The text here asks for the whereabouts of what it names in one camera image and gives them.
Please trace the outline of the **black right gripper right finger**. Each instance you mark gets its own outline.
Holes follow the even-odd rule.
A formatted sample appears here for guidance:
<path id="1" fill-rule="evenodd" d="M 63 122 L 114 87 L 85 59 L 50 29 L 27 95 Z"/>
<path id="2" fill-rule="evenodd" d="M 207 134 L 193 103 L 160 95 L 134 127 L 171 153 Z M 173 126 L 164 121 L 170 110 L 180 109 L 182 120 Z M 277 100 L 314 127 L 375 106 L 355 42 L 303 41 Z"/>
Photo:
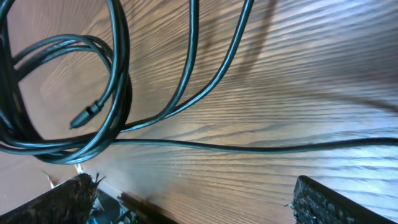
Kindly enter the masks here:
<path id="1" fill-rule="evenodd" d="M 305 175 L 297 178 L 292 210 L 299 224 L 395 224 Z"/>

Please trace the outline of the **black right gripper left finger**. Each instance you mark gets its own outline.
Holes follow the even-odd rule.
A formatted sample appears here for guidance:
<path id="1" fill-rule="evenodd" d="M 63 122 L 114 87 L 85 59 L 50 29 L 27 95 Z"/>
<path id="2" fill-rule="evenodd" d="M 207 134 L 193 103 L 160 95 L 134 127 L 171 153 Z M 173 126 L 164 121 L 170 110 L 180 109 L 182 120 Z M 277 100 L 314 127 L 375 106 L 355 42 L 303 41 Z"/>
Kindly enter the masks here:
<path id="1" fill-rule="evenodd" d="M 1 223 L 86 223 L 98 196 L 99 180 L 79 174 L 1 215 Z"/>

